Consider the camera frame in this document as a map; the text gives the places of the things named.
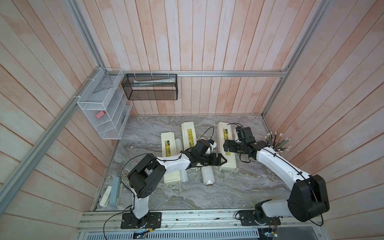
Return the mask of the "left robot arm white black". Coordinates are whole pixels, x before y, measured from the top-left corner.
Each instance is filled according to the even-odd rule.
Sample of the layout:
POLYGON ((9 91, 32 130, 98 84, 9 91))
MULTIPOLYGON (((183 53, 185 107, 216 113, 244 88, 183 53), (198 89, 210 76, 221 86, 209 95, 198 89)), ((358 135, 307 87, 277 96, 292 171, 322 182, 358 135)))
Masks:
POLYGON ((149 213, 149 195, 165 174, 226 164, 228 161, 222 154, 212 152, 214 148, 213 140, 199 139, 193 147, 181 151, 177 156, 163 158, 146 154, 128 174, 129 185, 134 190, 132 212, 136 219, 140 220, 149 213))

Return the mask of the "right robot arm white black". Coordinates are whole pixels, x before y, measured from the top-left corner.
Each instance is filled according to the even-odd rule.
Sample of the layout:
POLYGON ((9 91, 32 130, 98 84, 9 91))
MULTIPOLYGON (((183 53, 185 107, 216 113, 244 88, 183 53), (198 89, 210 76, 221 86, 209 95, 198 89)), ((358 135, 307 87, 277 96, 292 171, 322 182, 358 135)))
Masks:
POLYGON ((293 166, 264 141, 254 138, 218 141, 219 153, 247 155, 274 172, 291 190, 287 200, 265 200, 255 205, 255 222, 269 224, 279 217, 294 217, 306 222, 330 210, 325 180, 293 166))

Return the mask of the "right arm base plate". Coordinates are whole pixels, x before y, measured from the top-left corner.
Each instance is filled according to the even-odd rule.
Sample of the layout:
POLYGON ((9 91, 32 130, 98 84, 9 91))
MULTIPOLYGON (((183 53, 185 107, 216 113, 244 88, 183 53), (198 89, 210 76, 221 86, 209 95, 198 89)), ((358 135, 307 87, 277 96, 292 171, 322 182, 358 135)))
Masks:
POLYGON ((237 212, 236 219, 241 221, 242 226, 279 226, 281 221, 278 217, 267 217, 263 211, 240 210, 237 212))

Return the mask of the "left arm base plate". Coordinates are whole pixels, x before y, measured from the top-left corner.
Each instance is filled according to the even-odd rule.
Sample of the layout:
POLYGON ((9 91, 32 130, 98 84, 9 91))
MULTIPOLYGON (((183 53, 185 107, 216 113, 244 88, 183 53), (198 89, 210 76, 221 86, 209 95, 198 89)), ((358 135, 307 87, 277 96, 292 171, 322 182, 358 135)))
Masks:
POLYGON ((143 218, 138 219, 133 213, 123 214, 121 229, 158 229, 161 227, 162 213, 149 212, 143 218))

